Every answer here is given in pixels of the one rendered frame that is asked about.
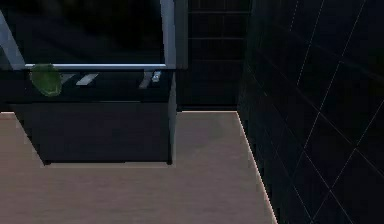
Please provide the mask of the green round object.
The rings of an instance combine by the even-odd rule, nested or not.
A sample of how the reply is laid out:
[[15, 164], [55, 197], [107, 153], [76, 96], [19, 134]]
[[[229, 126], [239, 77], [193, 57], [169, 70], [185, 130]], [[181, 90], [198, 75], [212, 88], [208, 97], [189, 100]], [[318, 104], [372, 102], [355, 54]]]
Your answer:
[[62, 90], [61, 75], [52, 64], [36, 64], [30, 70], [30, 81], [46, 97], [59, 96]]

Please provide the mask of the black cabinet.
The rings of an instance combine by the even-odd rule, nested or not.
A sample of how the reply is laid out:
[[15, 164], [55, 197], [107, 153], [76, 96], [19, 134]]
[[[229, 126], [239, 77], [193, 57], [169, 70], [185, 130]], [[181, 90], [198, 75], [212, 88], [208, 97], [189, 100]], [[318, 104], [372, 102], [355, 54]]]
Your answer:
[[142, 71], [101, 72], [87, 85], [81, 78], [47, 97], [27, 72], [0, 70], [0, 112], [15, 114], [43, 164], [173, 162], [173, 72], [144, 88]]

